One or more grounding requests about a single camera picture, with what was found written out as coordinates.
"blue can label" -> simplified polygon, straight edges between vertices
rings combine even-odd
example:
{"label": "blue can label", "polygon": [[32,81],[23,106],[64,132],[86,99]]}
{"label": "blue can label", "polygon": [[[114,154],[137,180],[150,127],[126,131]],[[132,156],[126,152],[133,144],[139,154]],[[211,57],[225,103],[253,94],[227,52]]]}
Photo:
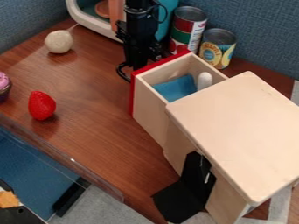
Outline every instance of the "blue can label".
{"label": "blue can label", "polygon": [[218,69],[224,69],[228,66],[232,56],[234,45],[215,45],[212,42],[203,41],[199,57]]}

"metal can lid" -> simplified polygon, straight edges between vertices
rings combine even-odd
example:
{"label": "metal can lid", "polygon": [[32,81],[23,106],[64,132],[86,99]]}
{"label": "metal can lid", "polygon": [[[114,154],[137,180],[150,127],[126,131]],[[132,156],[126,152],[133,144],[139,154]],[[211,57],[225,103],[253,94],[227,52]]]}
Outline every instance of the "metal can lid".
{"label": "metal can lid", "polygon": [[220,28],[205,31],[204,40],[219,46],[230,46],[237,42],[236,36],[232,32]]}
{"label": "metal can lid", "polygon": [[200,22],[206,20],[206,14],[200,9],[192,6],[181,6],[175,10],[175,15],[190,22]]}

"tin can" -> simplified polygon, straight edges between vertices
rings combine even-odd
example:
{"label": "tin can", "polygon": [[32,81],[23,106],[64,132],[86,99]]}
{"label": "tin can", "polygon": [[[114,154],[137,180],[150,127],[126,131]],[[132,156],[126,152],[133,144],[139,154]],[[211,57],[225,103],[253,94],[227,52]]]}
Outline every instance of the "tin can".
{"label": "tin can", "polygon": [[230,31],[213,28],[205,31],[199,57],[217,69],[228,67],[236,46],[236,37]]}
{"label": "tin can", "polygon": [[178,7],[174,13],[170,52],[176,54],[189,49],[197,53],[199,41],[205,29],[206,14],[201,9],[192,6]]}

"toy strawberry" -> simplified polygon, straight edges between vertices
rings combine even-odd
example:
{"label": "toy strawberry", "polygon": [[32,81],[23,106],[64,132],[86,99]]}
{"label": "toy strawberry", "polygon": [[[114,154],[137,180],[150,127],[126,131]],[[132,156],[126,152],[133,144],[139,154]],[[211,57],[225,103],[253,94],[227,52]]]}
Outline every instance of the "toy strawberry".
{"label": "toy strawberry", "polygon": [[43,121],[53,115],[56,109],[56,102],[48,94],[40,91],[32,91],[28,109],[33,118]]}

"blue surface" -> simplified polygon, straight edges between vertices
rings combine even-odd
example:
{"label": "blue surface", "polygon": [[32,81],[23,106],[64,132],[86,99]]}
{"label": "blue surface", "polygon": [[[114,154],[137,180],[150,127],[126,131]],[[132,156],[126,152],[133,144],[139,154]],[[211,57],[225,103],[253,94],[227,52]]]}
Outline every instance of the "blue surface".
{"label": "blue surface", "polygon": [[78,177],[0,127],[0,179],[42,219],[53,215],[52,205]]}
{"label": "blue surface", "polygon": [[176,101],[197,91],[193,76],[190,74],[175,80],[156,84],[153,88],[168,102]]}
{"label": "blue surface", "polygon": [[209,27],[234,32],[233,56],[299,79],[299,1],[182,0],[201,8]]}
{"label": "blue surface", "polygon": [[[170,29],[173,11],[178,6],[178,0],[160,0],[160,3],[163,4],[164,6],[166,6],[169,13],[168,13],[168,17],[165,20],[165,22],[161,23],[159,25],[159,30],[156,33],[156,39],[159,41],[166,36],[166,34],[168,33],[168,30]],[[159,13],[160,13],[159,19],[160,20],[164,19],[165,18],[165,10],[162,7],[159,8]]]}
{"label": "blue surface", "polygon": [[64,0],[0,1],[0,53],[67,16]]}

